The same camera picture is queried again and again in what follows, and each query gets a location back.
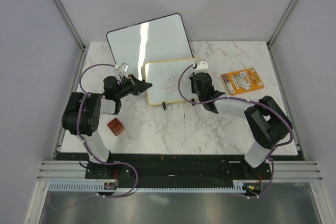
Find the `yellow framed whiteboard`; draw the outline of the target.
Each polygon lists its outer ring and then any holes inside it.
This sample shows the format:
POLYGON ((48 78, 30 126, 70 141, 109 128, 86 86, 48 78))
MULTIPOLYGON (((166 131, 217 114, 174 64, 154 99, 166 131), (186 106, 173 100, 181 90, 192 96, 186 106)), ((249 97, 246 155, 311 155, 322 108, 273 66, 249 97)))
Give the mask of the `yellow framed whiteboard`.
POLYGON ((152 87, 147 89, 147 100, 149 105, 161 105, 162 103, 180 103, 185 100, 181 97, 178 88, 186 99, 197 99, 197 95, 191 92, 191 81, 189 75, 193 69, 189 69, 178 83, 181 73, 199 58, 186 58, 179 60, 153 61, 144 65, 145 82, 151 83, 152 87))

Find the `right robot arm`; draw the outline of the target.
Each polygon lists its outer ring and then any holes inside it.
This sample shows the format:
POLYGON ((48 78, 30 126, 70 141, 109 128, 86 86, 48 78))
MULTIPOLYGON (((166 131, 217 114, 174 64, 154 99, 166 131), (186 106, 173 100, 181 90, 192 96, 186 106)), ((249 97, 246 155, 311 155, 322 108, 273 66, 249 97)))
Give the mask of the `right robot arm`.
POLYGON ((259 173, 259 165, 268 159, 280 146, 279 141, 287 135, 293 141, 293 126, 277 102, 270 96, 254 101, 230 97, 215 90, 208 73, 193 73, 190 76, 192 93, 205 110, 216 114, 229 114, 245 119, 250 127, 254 142, 245 154, 240 166, 241 174, 248 179, 259 173))

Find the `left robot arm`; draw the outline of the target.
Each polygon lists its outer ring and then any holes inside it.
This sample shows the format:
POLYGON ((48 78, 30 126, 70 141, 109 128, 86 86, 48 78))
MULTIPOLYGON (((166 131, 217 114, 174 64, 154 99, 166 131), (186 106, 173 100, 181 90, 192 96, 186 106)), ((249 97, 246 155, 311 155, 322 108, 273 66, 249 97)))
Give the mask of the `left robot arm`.
POLYGON ((115 76, 103 80, 104 92, 73 92, 62 115, 64 130, 76 136, 89 154, 89 160, 98 163, 97 173, 111 178, 115 165, 108 161, 110 151, 98 132, 100 115, 117 115, 121 110, 121 99, 128 95, 139 95, 153 84, 141 81, 130 74, 119 81, 115 76))

